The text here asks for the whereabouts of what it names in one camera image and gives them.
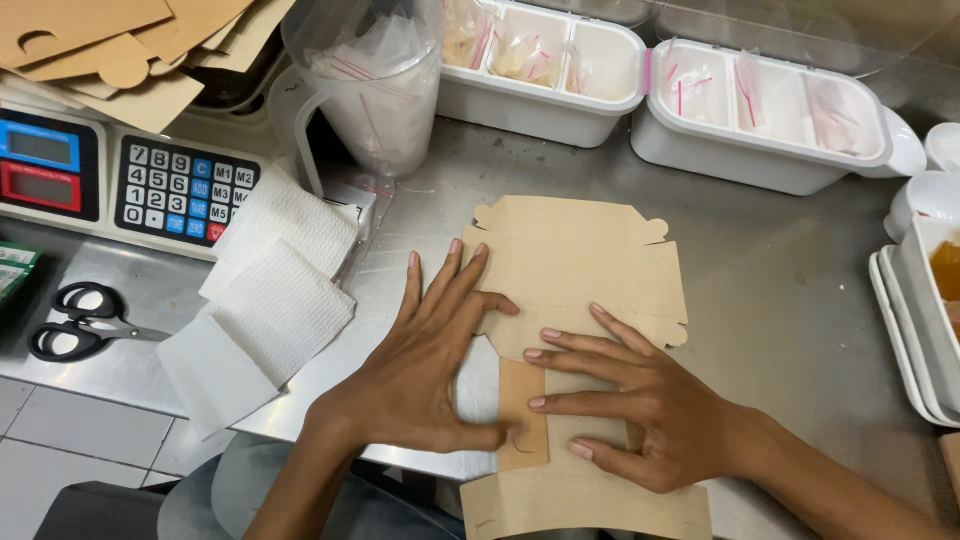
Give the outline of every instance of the stainless steel counter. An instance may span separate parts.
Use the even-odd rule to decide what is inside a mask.
[[[867,276],[868,255],[901,181],[847,178],[797,198],[658,167],[638,158],[621,122],[593,150],[438,119],[430,158],[399,183],[352,295],[356,317],[290,382],[290,393],[236,428],[293,440],[314,398],[356,369],[390,327],[407,256],[428,275],[479,204],[546,195],[634,205],[662,218],[680,249],[689,341],[671,354],[721,395],[761,408],[883,489],[940,519],[956,510],[934,429],[910,409]],[[45,321],[62,282],[103,280],[136,325],[170,333],[205,301],[210,264],[0,218],[0,238],[47,250],[30,286],[0,310],[0,376],[183,416],[152,345],[120,341],[82,362],[29,358],[27,329]],[[557,258],[569,254],[558,253]],[[371,447],[367,458],[473,479],[480,453]],[[738,480],[705,482],[714,533],[737,539],[810,534],[772,499]]]

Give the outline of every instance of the scale keypad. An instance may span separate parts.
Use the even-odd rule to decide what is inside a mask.
[[[125,135],[114,223],[211,247],[259,180],[253,161]]]

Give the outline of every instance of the black scissors handle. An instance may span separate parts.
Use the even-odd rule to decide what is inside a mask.
[[[103,298],[103,301],[99,306],[96,306],[93,309],[79,307],[80,299],[84,295],[79,291],[98,292],[100,293],[101,298]],[[67,299],[67,296],[74,292],[77,294],[74,294]],[[53,305],[55,310],[59,311],[60,313],[66,313],[67,317],[70,317],[75,321],[84,318],[112,319],[113,317],[120,317],[123,315],[123,301],[120,300],[120,295],[117,293],[117,291],[106,285],[101,285],[96,282],[78,282],[67,285],[66,287],[57,291],[57,295],[54,296]]]
[[[84,330],[82,326],[83,325],[77,321],[44,323],[36,327],[36,330],[34,330],[34,333],[30,336],[30,339],[27,341],[27,349],[30,350],[31,355],[36,356],[40,360],[56,363],[81,360],[99,353],[100,350],[107,345],[107,340],[93,332]],[[73,351],[58,355],[53,350],[53,343],[54,339],[63,333],[76,337],[77,346]]]

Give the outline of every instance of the green packet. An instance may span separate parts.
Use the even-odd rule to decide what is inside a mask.
[[[27,279],[39,257],[39,250],[0,242],[0,303]]]

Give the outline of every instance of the number button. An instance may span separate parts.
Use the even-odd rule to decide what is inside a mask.
[[[183,154],[174,154],[174,162],[171,167],[175,173],[190,174],[190,157]]]
[[[224,205],[210,205],[210,221],[217,223],[227,223],[230,216],[230,209]]]
[[[239,185],[240,187],[253,189],[253,171],[251,171],[250,169],[237,167],[236,180],[237,180],[237,185]]]
[[[152,209],[163,210],[167,208],[167,194],[163,191],[150,190],[147,193],[147,206]]]
[[[147,183],[147,169],[137,165],[131,165],[127,169],[127,182],[131,184],[144,185]]]
[[[235,207],[242,206],[244,201],[246,201],[247,197],[249,196],[250,196],[249,189],[240,189],[239,187],[235,187],[233,189],[233,205]]]
[[[127,186],[127,202],[132,205],[143,205],[144,189],[136,185]]]
[[[163,229],[163,212],[147,210],[147,219],[143,224],[151,229]]]
[[[213,200],[218,203],[230,202],[230,186],[223,184],[214,184],[213,185]]]
[[[213,167],[213,180],[229,184],[233,182],[233,165],[217,163]]]
[[[193,236],[195,238],[203,238],[205,229],[206,229],[206,223],[204,223],[203,221],[200,221],[199,219],[191,219],[187,221],[187,224],[186,224],[187,236]]]
[[[193,160],[193,176],[210,178],[210,166],[209,160]]]
[[[157,189],[166,189],[167,173],[152,169],[150,171],[150,187],[155,187]]]
[[[150,166],[165,169],[170,166],[170,153],[163,150],[154,150],[150,153]]]
[[[182,195],[170,194],[170,207],[168,210],[174,213],[186,213],[186,197]]]
[[[171,233],[183,234],[183,228],[186,226],[186,220],[178,215],[167,216],[167,231]]]
[[[123,220],[127,223],[140,225],[143,223],[143,209],[134,205],[127,205],[123,210]]]
[[[130,163],[146,165],[149,158],[150,152],[147,150],[146,146],[140,146],[137,144],[130,145]]]
[[[193,217],[206,217],[206,201],[190,199],[190,215]]]
[[[190,185],[190,194],[201,199],[209,198],[210,182],[193,179],[193,184]]]
[[[190,179],[179,174],[170,175],[170,190],[174,193],[186,194],[190,186]]]
[[[221,236],[224,235],[224,231],[226,230],[227,228],[224,227],[223,225],[217,225],[216,223],[211,223],[209,227],[206,228],[206,239],[213,240],[214,242],[216,242],[217,240],[220,239]]]

